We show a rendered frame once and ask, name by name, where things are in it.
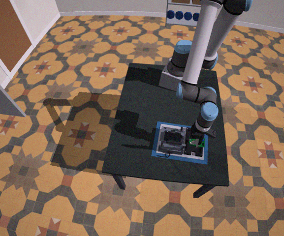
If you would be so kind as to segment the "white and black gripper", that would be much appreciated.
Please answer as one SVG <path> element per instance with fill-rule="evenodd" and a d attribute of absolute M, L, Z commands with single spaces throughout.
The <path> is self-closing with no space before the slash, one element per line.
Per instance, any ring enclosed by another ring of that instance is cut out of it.
<path fill-rule="evenodd" d="M 192 141 L 192 144 L 195 144 L 196 147 L 198 147 L 199 145 L 201 145 L 202 140 L 204 139 L 204 133 L 202 133 L 202 131 L 198 130 L 195 126 L 195 122 L 191 127 L 191 134 L 190 134 L 190 138 L 191 139 L 195 139 L 195 141 Z"/>

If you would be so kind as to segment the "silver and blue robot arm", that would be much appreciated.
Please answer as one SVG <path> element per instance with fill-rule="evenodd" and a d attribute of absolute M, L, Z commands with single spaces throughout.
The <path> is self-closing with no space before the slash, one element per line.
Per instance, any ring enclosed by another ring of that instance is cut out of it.
<path fill-rule="evenodd" d="M 218 115 L 217 95 L 212 87 L 196 87 L 197 80 L 201 68 L 212 70 L 215 67 L 218 60 L 217 50 L 242 12 L 249 11 L 252 1 L 200 0 L 201 10 L 193 41 L 178 41 L 172 59 L 167 65 L 171 75 L 183 77 L 177 86 L 177 98 L 200 104 L 195 126 L 211 138 L 216 137 L 216 132 L 210 127 Z M 222 4 L 223 7 L 215 21 L 217 10 Z"/>

